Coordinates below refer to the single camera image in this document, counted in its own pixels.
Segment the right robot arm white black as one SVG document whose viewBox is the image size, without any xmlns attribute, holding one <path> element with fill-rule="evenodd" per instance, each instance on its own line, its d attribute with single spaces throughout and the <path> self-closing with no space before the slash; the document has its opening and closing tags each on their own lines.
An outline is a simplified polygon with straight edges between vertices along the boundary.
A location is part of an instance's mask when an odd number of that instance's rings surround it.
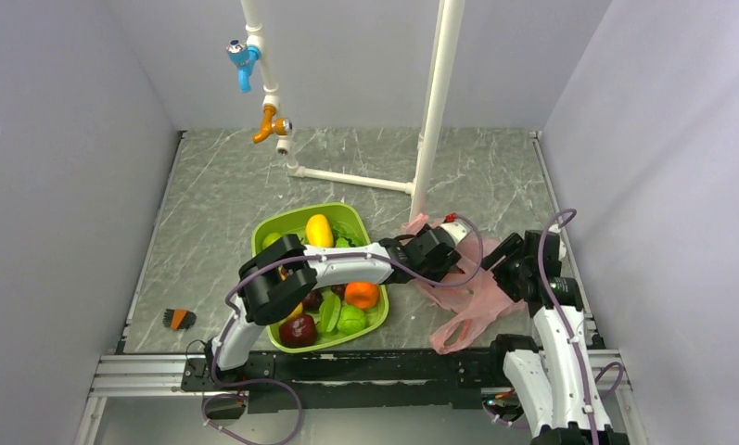
<svg viewBox="0 0 739 445">
<path fill-rule="evenodd" d="M 510 234 L 481 266 L 512 301 L 526 303 L 538 337 L 499 335 L 487 372 L 511 384 L 534 444 L 627 444 L 605 410 L 592 375 L 580 285 L 562 274 L 561 238 Z"/>
</svg>

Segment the pink plastic bag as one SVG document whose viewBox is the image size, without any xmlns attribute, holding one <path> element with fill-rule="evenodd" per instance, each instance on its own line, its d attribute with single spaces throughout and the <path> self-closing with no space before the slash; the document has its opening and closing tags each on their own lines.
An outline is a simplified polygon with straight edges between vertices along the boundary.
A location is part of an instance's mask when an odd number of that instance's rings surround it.
<svg viewBox="0 0 739 445">
<path fill-rule="evenodd" d="M 426 214 L 419 213 L 411 222 L 402 226 L 404 234 L 412 235 L 429 223 Z M 493 235 L 482 234 L 484 255 L 497 248 L 500 241 Z M 442 281 L 459 283 L 480 264 L 478 240 L 469 235 L 457 248 L 462 258 L 456 266 L 461 272 L 449 273 Z M 477 346 L 477 338 L 488 332 L 491 324 L 506 316 L 524 312 L 524 301 L 513 302 L 494 281 L 492 273 L 481 270 L 466 285 L 457 287 L 437 287 L 414 281 L 414 286 L 434 304 L 444 310 L 454 312 L 453 318 L 429 336 L 432 349 L 440 355 Z"/>
</svg>

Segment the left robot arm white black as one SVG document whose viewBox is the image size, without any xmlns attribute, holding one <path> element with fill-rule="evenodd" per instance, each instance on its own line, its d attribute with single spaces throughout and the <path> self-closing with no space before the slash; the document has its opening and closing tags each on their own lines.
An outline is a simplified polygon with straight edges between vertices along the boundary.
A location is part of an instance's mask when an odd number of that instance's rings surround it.
<svg viewBox="0 0 739 445">
<path fill-rule="evenodd" d="M 224 299 L 232 313 L 209 342 L 206 377 L 217 388 L 234 387 L 262 330 L 282 321 L 314 289 L 412 280 L 443 286 L 460 259 L 459 244 L 472 231 L 455 220 L 357 248 L 318 248 L 282 236 L 240 268 L 239 282 Z"/>
</svg>

